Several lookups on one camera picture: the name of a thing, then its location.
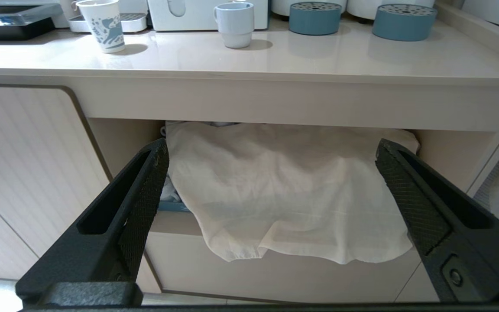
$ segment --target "countertop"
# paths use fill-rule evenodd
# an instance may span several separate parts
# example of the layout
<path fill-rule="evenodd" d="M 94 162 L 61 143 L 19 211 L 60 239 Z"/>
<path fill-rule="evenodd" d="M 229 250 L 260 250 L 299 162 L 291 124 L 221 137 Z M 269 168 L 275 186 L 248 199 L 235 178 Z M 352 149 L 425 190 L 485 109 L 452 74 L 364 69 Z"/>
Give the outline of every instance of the countertop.
<path fill-rule="evenodd" d="M 126 34 L 125 51 L 106 55 L 91 35 L 61 29 L 0 42 L 0 75 L 499 85 L 499 54 L 438 20 L 421 42 L 371 30 L 343 19 L 338 33 L 304 36 L 272 19 L 243 49 L 226 48 L 217 32 L 145 30 Z"/>

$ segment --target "blue canister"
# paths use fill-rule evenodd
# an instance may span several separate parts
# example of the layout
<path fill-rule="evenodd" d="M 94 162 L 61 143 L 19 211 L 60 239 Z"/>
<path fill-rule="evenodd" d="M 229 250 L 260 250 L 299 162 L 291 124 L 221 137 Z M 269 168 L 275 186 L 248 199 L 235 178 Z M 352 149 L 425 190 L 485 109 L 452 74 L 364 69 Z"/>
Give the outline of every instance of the blue canister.
<path fill-rule="evenodd" d="M 290 30 L 299 34 L 332 34 L 340 27 L 342 6 L 328 2 L 299 2 L 290 6 Z"/>
<path fill-rule="evenodd" d="M 428 38 L 436 13 L 427 6 L 385 4 L 376 10 L 373 33 L 390 40 L 421 41 Z"/>

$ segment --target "white mug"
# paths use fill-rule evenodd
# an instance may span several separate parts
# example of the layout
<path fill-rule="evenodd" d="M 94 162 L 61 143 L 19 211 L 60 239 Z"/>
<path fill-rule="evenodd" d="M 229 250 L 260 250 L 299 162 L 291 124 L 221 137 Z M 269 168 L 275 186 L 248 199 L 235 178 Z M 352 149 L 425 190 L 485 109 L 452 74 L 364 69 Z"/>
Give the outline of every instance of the white mug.
<path fill-rule="evenodd" d="M 219 4 L 214 8 L 214 17 L 226 47 L 236 49 L 250 45 L 251 34 L 255 28 L 253 3 Z"/>
<path fill-rule="evenodd" d="M 90 26 L 91 34 L 103 53 L 124 50 L 123 26 L 120 23 L 119 0 L 84 0 L 76 4 Z"/>

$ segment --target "screw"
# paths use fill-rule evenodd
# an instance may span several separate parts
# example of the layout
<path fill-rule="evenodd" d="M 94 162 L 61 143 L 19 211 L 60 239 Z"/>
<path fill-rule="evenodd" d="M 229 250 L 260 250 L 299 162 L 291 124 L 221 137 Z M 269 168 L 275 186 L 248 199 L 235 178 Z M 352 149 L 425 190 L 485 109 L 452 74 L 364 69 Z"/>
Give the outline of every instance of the screw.
<path fill-rule="evenodd" d="M 461 287 L 461 285 L 463 284 L 463 278 L 459 274 L 459 271 L 456 270 L 456 269 L 451 269 L 450 270 L 450 280 L 457 287 Z"/>

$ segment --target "white countertop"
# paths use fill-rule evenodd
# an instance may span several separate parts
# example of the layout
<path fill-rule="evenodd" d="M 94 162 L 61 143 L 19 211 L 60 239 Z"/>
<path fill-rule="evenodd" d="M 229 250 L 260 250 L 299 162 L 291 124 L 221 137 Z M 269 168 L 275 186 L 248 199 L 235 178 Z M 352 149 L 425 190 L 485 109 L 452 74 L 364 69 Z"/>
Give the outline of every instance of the white countertop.
<path fill-rule="evenodd" d="M 421 42 L 379 38 L 343 20 L 329 36 L 304 36 L 271 20 L 248 48 L 229 49 L 217 32 L 125 36 L 106 55 L 90 35 L 54 30 L 27 42 L 0 42 L 0 75 L 228 78 L 438 85 L 499 85 L 499 54 L 437 21 Z"/>

